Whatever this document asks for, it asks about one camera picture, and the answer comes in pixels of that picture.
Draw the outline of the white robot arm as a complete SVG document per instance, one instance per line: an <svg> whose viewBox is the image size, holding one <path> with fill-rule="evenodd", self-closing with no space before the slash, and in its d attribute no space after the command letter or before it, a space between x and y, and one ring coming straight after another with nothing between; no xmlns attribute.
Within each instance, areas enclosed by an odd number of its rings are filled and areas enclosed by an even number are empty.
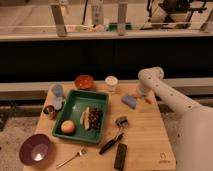
<svg viewBox="0 0 213 171"><path fill-rule="evenodd" d="M176 171L213 171L213 108L201 105L165 84L161 67L138 73L137 92L153 91L182 119L178 130Z"/></svg>

